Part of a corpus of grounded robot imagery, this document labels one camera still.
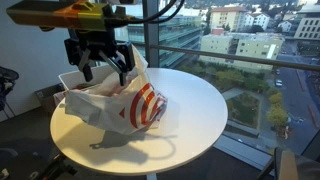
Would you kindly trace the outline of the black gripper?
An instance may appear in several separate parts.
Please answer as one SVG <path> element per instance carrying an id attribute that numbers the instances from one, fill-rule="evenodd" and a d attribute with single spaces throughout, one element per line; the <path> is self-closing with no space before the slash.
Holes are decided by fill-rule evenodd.
<path id="1" fill-rule="evenodd" d="M 126 71 L 135 66 L 131 42 L 117 43 L 113 29 L 106 32 L 69 29 L 69 35 L 64 41 L 69 63 L 78 66 L 87 82 L 93 79 L 90 59 L 104 60 L 118 73 L 120 85 L 126 83 Z"/>

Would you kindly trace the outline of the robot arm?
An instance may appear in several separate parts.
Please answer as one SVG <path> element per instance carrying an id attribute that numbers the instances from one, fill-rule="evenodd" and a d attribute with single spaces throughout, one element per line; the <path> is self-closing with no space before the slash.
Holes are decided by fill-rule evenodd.
<path id="1" fill-rule="evenodd" d="M 6 13 L 14 23 L 37 26 L 44 32 L 72 30 L 74 35 L 64 41 L 68 61 L 78 67 L 87 82 L 93 79 L 91 61 L 108 63 L 121 86 L 135 67 L 132 44 L 115 40 L 114 29 L 127 26 L 132 19 L 121 2 L 22 0 L 8 7 Z"/>

